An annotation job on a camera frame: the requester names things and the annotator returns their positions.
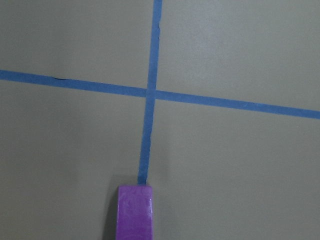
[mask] purple box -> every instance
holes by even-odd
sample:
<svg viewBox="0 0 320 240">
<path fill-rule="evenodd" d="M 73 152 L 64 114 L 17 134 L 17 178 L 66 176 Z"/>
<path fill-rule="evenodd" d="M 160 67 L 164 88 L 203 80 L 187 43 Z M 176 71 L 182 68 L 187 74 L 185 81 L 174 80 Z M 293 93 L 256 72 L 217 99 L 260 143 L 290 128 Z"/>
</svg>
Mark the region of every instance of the purple box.
<svg viewBox="0 0 320 240">
<path fill-rule="evenodd" d="M 152 213 L 151 186 L 120 186 L 115 239 L 152 240 Z"/>
</svg>

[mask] gray floor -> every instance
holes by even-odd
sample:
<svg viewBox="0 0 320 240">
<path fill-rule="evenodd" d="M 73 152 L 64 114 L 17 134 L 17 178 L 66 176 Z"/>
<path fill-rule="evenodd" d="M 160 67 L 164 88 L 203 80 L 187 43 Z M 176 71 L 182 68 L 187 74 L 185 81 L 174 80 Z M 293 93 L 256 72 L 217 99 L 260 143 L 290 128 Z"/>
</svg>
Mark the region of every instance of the gray floor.
<svg viewBox="0 0 320 240">
<path fill-rule="evenodd" d="M 152 1 L 1 1 L 0 69 L 147 86 Z M 157 89 L 320 110 L 320 2 L 163 1 Z M 0 239 L 112 240 L 145 99 L 0 81 Z M 317 240 L 320 121 L 157 100 L 154 239 Z"/>
</svg>

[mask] blue tape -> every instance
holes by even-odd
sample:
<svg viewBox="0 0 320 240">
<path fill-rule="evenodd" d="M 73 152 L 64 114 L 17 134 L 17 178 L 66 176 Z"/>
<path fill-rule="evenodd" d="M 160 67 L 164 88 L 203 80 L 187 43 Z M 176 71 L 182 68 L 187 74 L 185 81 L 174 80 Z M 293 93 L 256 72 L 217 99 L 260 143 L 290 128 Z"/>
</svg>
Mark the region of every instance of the blue tape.
<svg viewBox="0 0 320 240">
<path fill-rule="evenodd" d="M 154 110 L 156 100 L 159 43 L 160 43 L 160 19 L 162 10 L 162 0 L 153 1 L 151 43 L 149 56 L 148 84 L 146 89 L 144 122 L 142 131 L 140 163 L 138 171 L 138 184 L 146 184 L 148 178 L 151 133 L 154 121 Z"/>
<path fill-rule="evenodd" d="M 78 89 L 108 94 L 119 94 L 134 97 L 146 97 L 146 89 L 132 86 L 113 85 L 108 83 L 82 81 L 74 79 L 57 79 L 29 73 L 0 70 L 0 80 L 7 80 L 28 84 L 39 84 L 67 89 Z"/>
<path fill-rule="evenodd" d="M 157 90 L 156 99 L 189 104 L 208 105 L 222 108 L 248 110 L 269 114 L 288 115 L 301 118 L 320 119 L 320 111 L 286 106 L 277 106 L 263 103 L 254 103 L 249 101 L 238 101 L 209 96 L 198 96 Z"/>
</svg>

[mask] blue line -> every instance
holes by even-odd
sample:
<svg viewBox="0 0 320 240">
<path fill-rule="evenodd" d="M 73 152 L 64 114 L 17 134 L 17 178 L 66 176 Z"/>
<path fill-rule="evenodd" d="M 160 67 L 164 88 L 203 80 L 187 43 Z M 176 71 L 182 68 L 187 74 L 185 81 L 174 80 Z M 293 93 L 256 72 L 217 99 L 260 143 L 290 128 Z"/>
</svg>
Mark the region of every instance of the blue line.
<svg viewBox="0 0 320 240">
<path fill-rule="evenodd" d="M 269 114 L 288 115 L 301 118 L 320 119 L 320 111 L 277 106 L 264 103 L 254 103 L 249 101 L 238 101 L 209 96 L 198 96 L 191 94 L 183 94 L 168 91 L 156 91 L 156 99 L 167 100 L 189 104 L 200 104 L 208 106 L 216 106 L 222 108 L 240 109 L 255 112 L 263 112 Z"/>
<path fill-rule="evenodd" d="M 100 93 L 120 94 L 134 97 L 146 97 L 146 89 L 132 86 L 113 85 L 108 83 L 82 81 L 74 79 L 57 79 L 29 73 L 0 70 L 0 80 L 28 84 L 39 84 L 67 89 L 78 89 Z"/>
<path fill-rule="evenodd" d="M 162 10 L 162 0 L 153 1 L 151 43 L 149 56 L 148 84 L 146 89 L 144 122 L 142 131 L 140 163 L 138 171 L 138 184 L 146 184 L 148 178 L 151 133 L 154 121 L 154 110 L 156 100 L 159 43 L 160 43 L 160 19 Z"/>
</svg>

